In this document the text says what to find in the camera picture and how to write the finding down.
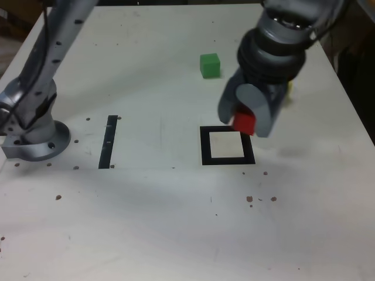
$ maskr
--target gray robot arm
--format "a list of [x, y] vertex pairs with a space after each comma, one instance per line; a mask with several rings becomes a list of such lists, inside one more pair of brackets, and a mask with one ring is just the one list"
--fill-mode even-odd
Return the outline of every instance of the gray robot arm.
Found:
[[311, 39], [349, 0], [265, 0], [257, 26], [238, 48], [239, 68], [219, 102], [219, 118], [237, 131], [268, 137], [294, 79], [305, 63]]
[[[51, 116], [57, 95], [53, 76], [97, 2], [57, 0], [22, 72], [0, 94], [0, 130], [7, 133], [2, 149], [7, 158], [46, 160], [68, 146], [69, 129]], [[313, 29], [337, 16], [343, 2], [264, 1], [257, 27], [244, 36], [238, 50], [240, 67], [220, 100], [220, 120], [229, 123], [241, 108], [255, 116], [255, 132], [268, 136], [287, 82], [303, 66]]]

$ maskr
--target white table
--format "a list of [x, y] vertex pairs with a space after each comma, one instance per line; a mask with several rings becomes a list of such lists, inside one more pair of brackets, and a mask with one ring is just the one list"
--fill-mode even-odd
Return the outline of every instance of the white table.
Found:
[[[252, 138], [256, 164], [201, 164], [199, 127], [222, 125], [217, 102], [260, 13], [95, 8], [55, 76], [71, 144], [39, 163], [1, 154], [1, 280], [375, 280], [375, 148], [320, 45], [272, 136]], [[223, 78], [204, 80], [199, 56], [214, 52]], [[108, 115], [122, 117], [115, 169], [98, 170]]]

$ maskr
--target green cube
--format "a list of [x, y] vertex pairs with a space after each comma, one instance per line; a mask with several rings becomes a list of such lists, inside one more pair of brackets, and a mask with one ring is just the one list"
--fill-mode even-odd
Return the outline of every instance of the green cube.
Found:
[[200, 72], [203, 78], [220, 77], [220, 60], [216, 53], [200, 55]]

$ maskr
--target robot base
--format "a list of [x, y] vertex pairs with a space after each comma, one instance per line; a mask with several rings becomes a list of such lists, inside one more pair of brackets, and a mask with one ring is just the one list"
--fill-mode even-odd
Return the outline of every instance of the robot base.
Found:
[[59, 121], [54, 121], [56, 133], [47, 142], [36, 145], [23, 145], [18, 136], [7, 136], [2, 150], [6, 158], [20, 158], [25, 161], [43, 161], [62, 153], [70, 143], [69, 128]]

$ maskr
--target white square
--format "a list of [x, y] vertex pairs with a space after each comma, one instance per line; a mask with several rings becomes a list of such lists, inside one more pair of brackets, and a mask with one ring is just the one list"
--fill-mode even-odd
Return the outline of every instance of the white square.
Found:
[[244, 157], [239, 132], [210, 132], [212, 158]]

